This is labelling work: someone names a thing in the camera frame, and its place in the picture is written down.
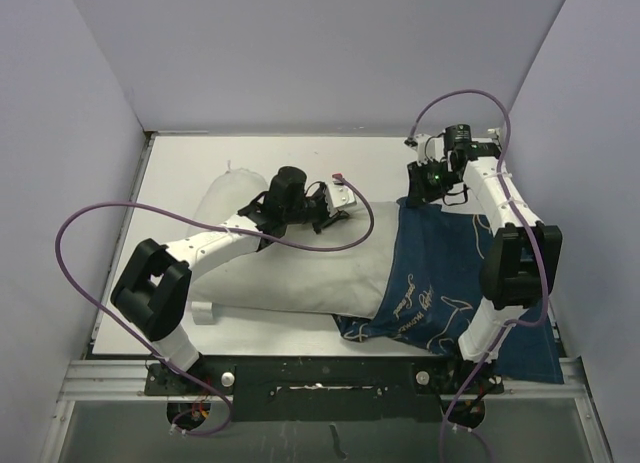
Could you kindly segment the white pillow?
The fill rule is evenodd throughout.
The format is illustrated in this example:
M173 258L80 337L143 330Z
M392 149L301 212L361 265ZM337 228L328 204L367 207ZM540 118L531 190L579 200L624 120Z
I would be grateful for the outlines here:
M298 248L272 244L192 283L193 319L211 324L217 307L371 319L389 282L398 221L399 205L388 201L357 204L319 234L291 226L285 237Z

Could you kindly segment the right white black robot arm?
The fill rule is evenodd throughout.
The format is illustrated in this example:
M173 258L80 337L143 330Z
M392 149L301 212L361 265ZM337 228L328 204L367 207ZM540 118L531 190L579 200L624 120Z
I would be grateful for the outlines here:
M536 304L547 304L563 236L522 199L496 140L475 139L469 126L457 124L405 144L416 153L407 166L408 205L443 201L461 186L465 198L479 203L492 233L479 275L481 303L458 339L462 357L445 367L448 385L466 392L481 379L477 362L495 360L516 321Z

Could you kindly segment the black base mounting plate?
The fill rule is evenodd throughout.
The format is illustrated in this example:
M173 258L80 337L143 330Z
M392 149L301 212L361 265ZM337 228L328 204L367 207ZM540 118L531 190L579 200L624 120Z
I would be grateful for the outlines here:
M167 416L196 428L215 400L230 401L232 420L248 422L438 422L484 415L484 398L504 391L492 367L464 381L469 363L447 357L215 357L191 369L194 381L160 363L147 368L149 397L168 400Z

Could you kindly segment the dark blue embroidered pillowcase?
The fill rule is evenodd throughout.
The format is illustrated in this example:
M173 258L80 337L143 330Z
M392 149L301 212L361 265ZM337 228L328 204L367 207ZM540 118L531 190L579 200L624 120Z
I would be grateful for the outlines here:
M379 308L370 318L336 316L346 340L390 338L444 357L481 301L479 273L492 242L484 215L443 211L437 204L393 212L399 227L393 262Z

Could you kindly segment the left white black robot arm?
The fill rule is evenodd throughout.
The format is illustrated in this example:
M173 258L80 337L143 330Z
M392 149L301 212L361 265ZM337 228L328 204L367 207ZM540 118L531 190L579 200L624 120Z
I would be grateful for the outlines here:
M282 242L292 225L315 233L347 218L356 193L340 175L306 190L299 168L278 170L267 189L229 218L182 240L158 243L148 238L134 249L110 295L111 304L169 365L168 382L180 393L200 388L200 354L182 326L190 285L235 258Z

